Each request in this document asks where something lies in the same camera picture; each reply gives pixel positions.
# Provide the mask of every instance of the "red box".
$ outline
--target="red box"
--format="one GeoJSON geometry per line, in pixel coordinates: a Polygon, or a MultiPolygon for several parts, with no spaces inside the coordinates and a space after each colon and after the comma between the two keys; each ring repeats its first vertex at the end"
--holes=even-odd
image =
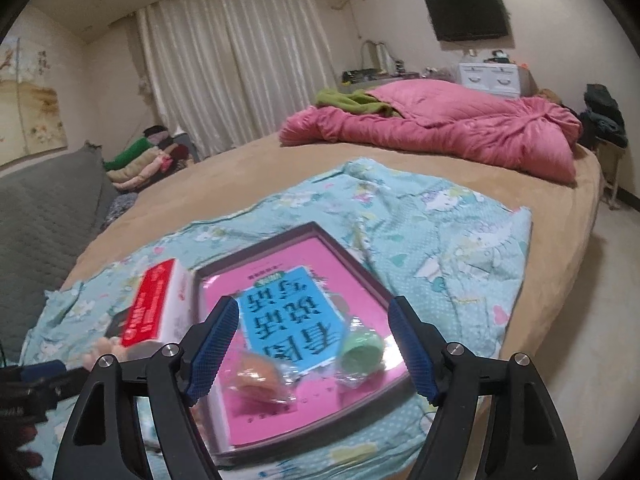
{"type": "Polygon", "coordinates": [[[129,359],[153,355],[167,343],[179,343],[196,322],[193,273],[178,260],[166,260],[145,272],[122,332],[129,359]]]}

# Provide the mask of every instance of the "television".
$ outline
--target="television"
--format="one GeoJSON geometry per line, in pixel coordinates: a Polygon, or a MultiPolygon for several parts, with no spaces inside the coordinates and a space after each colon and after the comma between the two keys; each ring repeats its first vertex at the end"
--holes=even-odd
{"type": "Polygon", "coordinates": [[[439,41],[491,40],[509,35],[502,0],[424,0],[439,41]]]}

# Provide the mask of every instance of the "white curtain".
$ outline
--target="white curtain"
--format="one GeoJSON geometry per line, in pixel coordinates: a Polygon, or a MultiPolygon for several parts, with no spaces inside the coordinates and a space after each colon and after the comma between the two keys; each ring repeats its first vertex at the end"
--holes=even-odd
{"type": "Polygon", "coordinates": [[[138,26],[158,113],[205,156],[275,132],[335,84],[314,0],[163,0],[138,26]]]}
{"type": "Polygon", "coordinates": [[[263,135],[334,86],[314,0],[222,0],[240,77],[263,135]]]}

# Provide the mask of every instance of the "green pillow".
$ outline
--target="green pillow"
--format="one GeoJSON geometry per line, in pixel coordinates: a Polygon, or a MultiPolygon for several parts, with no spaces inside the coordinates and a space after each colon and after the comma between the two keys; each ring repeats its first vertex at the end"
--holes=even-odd
{"type": "Polygon", "coordinates": [[[102,165],[107,171],[121,170],[130,162],[152,148],[153,144],[146,137],[140,137],[136,142],[130,145],[120,155],[113,160],[105,160],[102,165]]]}

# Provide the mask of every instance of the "blue gripper pad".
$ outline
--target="blue gripper pad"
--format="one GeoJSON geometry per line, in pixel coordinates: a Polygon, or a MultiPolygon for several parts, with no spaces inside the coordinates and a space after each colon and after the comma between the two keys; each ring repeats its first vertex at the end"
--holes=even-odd
{"type": "Polygon", "coordinates": [[[50,379],[62,375],[66,372],[65,364],[62,361],[47,361],[22,367],[20,370],[20,380],[23,383],[34,383],[40,379],[50,379]]]}
{"type": "Polygon", "coordinates": [[[183,338],[180,390],[189,406],[193,406],[211,390],[222,359],[238,328],[239,316],[236,300],[223,296],[207,319],[192,326],[183,338]]]}
{"type": "Polygon", "coordinates": [[[435,381],[433,362],[416,331],[422,322],[404,298],[394,298],[389,303],[388,322],[391,333],[409,370],[415,389],[434,404],[440,395],[435,381]]]}

